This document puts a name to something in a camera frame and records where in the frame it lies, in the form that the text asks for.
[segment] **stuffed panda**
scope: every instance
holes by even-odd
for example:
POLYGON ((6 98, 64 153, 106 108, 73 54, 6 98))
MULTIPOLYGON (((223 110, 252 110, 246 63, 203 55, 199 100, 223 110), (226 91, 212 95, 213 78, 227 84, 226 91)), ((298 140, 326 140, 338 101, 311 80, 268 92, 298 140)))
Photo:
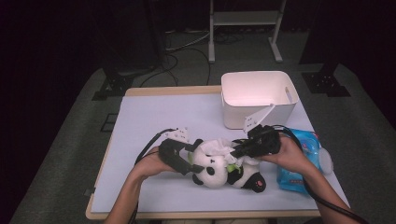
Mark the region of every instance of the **stuffed panda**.
POLYGON ((228 183, 239 189, 252 189, 263 192, 266 184, 260 174, 260 162, 244 156, 239 159, 230 152, 237 144, 226 139, 204 141, 189 154, 191 164, 203 166, 205 169, 192 175, 197 185, 215 189, 228 183))

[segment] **light stand leg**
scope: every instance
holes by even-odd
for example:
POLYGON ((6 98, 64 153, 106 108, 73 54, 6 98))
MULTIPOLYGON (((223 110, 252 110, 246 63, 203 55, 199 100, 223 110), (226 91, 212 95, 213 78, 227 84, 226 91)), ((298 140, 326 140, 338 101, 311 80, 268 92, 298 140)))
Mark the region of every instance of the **light stand leg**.
POLYGON ((280 55, 279 49, 277 48, 276 45, 276 40, 277 40, 277 35, 279 33, 279 28, 280 28, 280 24, 282 23, 282 19, 283 19, 283 14, 285 11, 285 5, 286 5, 286 1, 287 0, 283 0, 281 5, 280 5, 280 9, 279 9, 279 13, 277 14, 277 18, 276 18, 276 25, 275 25, 275 30, 274 30, 274 34, 272 37, 268 38, 268 41, 270 42, 270 46, 271 49, 274 53, 274 57, 277 63, 282 63, 283 59, 282 56, 280 55))
POLYGON ((213 40, 214 35, 214 9, 213 9, 213 0, 210 0, 210 24, 209 24, 209 62, 215 62, 215 42, 213 40))

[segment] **panda head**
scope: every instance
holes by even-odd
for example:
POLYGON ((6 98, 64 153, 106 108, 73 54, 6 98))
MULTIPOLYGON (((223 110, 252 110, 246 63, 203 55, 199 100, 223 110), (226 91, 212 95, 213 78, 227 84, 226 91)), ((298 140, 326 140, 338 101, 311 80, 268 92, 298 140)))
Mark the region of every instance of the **panda head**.
POLYGON ((227 182, 228 163, 224 160, 224 156, 207 154, 207 150, 204 150, 204 145, 198 146, 192 152, 191 163, 204 167, 200 173, 192 175, 192 180, 195 184, 215 189, 227 182))

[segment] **white plastic bin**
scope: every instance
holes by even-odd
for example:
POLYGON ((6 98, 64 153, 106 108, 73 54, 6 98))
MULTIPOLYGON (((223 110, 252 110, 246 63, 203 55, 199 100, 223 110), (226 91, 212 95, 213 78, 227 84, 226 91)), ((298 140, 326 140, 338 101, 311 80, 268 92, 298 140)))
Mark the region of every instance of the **white plastic bin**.
POLYGON ((280 71, 227 73, 221 77, 224 124, 244 129, 246 117, 265 110, 262 125, 285 125, 299 96, 289 76, 280 71))

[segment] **gray carpet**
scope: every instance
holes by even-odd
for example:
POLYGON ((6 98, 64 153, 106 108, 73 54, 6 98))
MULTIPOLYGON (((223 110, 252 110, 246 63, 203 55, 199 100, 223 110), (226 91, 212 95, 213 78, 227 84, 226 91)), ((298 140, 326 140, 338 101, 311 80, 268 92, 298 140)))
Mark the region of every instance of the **gray carpet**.
MULTIPOLYGON (((290 75, 306 113, 329 150, 334 171, 352 209, 370 223, 396 223, 396 132, 366 94, 358 78, 343 65, 335 71, 350 97, 330 98, 312 94, 302 72, 318 71, 320 64, 299 65, 307 33, 281 33, 278 39, 283 63, 276 63, 266 37, 249 34, 231 45, 216 45, 209 85, 219 85, 227 72, 281 70, 290 75)), ((170 35, 173 47, 188 43, 196 35, 170 35)), ((207 44, 191 48, 207 55, 207 44)), ((201 53, 182 50, 172 73, 179 86, 205 85, 208 64, 201 53)), ((166 57, 164 67, 175 60, 166 57)), ((138 77, 134 87, 149 75, 138 77)), ((109 113, 118 113, 121 97, 92 101, 105 80, 100 69, 89 79, 62 129, 58 132, 34 182, 11 223, 95 223, 85 217, 89 197, 85 189, 94 185, 111 133, 101 132, 109 113)), ((158 75, 144 87, 175 86, 170 74, 158 75)), ((278 223, 303 223, 308 217, 282 217, 278 223)))

